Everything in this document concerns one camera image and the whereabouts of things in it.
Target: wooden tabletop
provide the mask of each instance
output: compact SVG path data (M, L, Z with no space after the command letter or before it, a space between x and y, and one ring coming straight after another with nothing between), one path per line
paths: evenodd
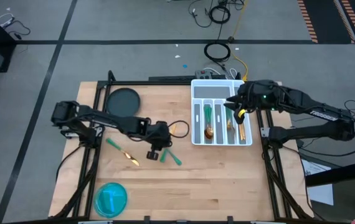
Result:
M96 82L82 82L77 101L91 106ZM137 116L150 117L153 122L182 119L191 123L190 86L112 86L133 88L141 97ZM275 126L289 128L288 113L272 112ZM182 161L178 166L171 157L165 163L146 159L150 145L134 142L115 129L106 129L103 140L112 138L139 162L135 166L115 148L102 144L95 192L103 184L118 182L128 192L128 204L114 220L273 220L273 210L262 160L261 141L255 113L250 114L253 144L251 146L195 146L191 134L184 139L172 138L172 152ZM176 135L186 132L179 124ZM296 149L294 141L285 144ZM78 139L67 140L64 157L78 146ZM55 215L77 188L82 165L83 149L65 161L56 183L49 215ZM304 211L313 216L306 203L305 181L298 154L280 150L286 187ZM284 217L281 194L276 187L280 216ZM80 215L83 215L87 192L83 193ZM104 219L92 208L90 218Z

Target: paper sheet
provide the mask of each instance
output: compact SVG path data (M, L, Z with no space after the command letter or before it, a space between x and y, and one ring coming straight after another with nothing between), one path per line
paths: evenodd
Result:
M330 167L326 167L314 162L308 162L302 159L303 167L305 168L305 175L317 174L326 170L330 170ZM333 185L327 184L317 187L308 187L308 193L310 200L314 200L328 205L334 205L333 197Z

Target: black plate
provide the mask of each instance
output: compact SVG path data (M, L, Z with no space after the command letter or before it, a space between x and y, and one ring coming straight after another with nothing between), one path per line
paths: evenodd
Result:
M106 109L110 115L134 116L140 108L140 96L131 88L120 88L107 98Z

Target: yellow cable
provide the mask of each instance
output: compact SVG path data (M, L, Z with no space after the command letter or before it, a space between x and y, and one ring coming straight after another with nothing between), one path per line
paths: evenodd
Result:
M242 9L241 9L241 13L240 13L239 20L237 21L237 23L236 23L236 25L235 25L234 33L233 33L233 36L232 36L233 38L234 38L234 35L235 35L235 33L237 32L237 30L239 29L240 20L241 20L242 15L244 14L245 9L247 8L248 1L249 1L249 0L245 0L245 1L244 1L244 6L243 6ZM235 54L233 53L232 50L230 50L230 51L231 51L231 53L232 53L234 59L236 59L236 60L238 60L239 62L241 62L241 64L245 67L245 74L244 74L244 76L242 77L242 80L243 80L243 81L247 81L247 80L248 80L248 66L247 66L247 64L246 64L245 62L243 62L241 59L239 59L237 56L235 56Z

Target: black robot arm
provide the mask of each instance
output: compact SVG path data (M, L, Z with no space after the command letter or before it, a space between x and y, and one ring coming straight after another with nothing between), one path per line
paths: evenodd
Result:
M282 147L291 139L329 137L340 141L349 141L355 137L354 121L348 110L342 110L312 100L300 90L280 86L271 80L246 82L241 85L237 95L226 99L232 103L225 106L234 111L234 118L241 124L244 116L242 110L251 113L255 110L286 111L291 114L310 114L328 122L304 128L285 129L272 127L262 129L262 137L268 138L270 144Z
M89 106L79 105L76 101L56 103L51 121L54 126L59 128L68 127L70 132L78 134L81 143L91 147L96 145L97 132L93 128L86 127L82 122L90 121L115 128L134 141L150 143L151 151L147 153L147 158L152 160L158 159L156 151L172 145L169 128L165 121L157 121L156 124L151 124L149 118L112 116L93 110Z

